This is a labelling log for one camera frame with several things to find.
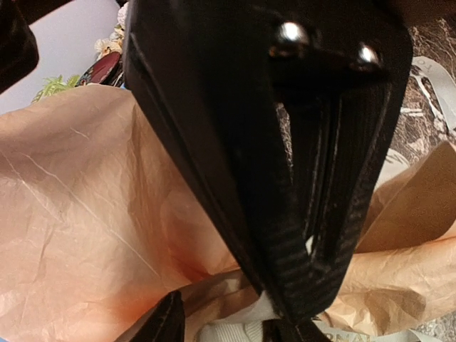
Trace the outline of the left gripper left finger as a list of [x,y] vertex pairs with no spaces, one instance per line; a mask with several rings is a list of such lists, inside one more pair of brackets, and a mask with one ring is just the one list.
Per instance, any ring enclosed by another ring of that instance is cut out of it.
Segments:
[[172,291],[115,342],[183,342],[185,340],[185,311],[182,294]]

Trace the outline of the beige pink wrapping paper sheet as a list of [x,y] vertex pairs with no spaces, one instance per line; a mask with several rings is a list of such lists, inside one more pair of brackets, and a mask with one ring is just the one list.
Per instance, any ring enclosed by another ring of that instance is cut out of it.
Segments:
[[[455,147],[394,143],[321,319],[368,335],[455,310]],[[186,339],[271,318],[130,92],[75,88],[1,117],[1,337],[113,341],[182,290]]]

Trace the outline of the green leafy fake flower bunch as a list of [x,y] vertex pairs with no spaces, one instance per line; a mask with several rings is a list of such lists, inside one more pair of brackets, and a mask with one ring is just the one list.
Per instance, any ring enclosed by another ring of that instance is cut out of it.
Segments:
[[43,98],[47,98],[62,91],[75,88],[79,78],[79,75],[73,75],[67,79],[65,79],[62,75],[59,75],[57,77],[44,78],[42,88],[39,92],[37,92],[37,94],[35,94],[31,102],[37,103]]

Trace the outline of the pile of fake flowers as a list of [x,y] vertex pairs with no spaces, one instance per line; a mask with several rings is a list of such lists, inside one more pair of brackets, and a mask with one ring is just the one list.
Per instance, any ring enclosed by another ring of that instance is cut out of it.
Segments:
[[96,60],[107,56],[112,52],[123,52],[123,41],[125,38],[125,22],[128,14],[128,2],[126,2],[118,11],[117,24],[114,26],[113,32],[107,38],[98,39],[94,44],[95,52],[97,53]]

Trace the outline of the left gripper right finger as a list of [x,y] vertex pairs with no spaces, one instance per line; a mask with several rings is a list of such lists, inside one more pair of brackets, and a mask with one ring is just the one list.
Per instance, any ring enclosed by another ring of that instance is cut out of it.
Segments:
[[262,322],[263,341],[273,342],[330,342],[311,321],[294,326],[285,320]]

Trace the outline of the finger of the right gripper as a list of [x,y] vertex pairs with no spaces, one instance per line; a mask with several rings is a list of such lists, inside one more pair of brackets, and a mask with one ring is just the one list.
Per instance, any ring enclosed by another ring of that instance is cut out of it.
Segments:
[[125,77],[230,252],[280,315],[309,318],[306,247],[252,1],[131,1]]
[[381,1],[285,1],[270,50],[289,118],[293,217],[272,235],[282,316],[334,301],[398,121],[412,61],[405,25]]

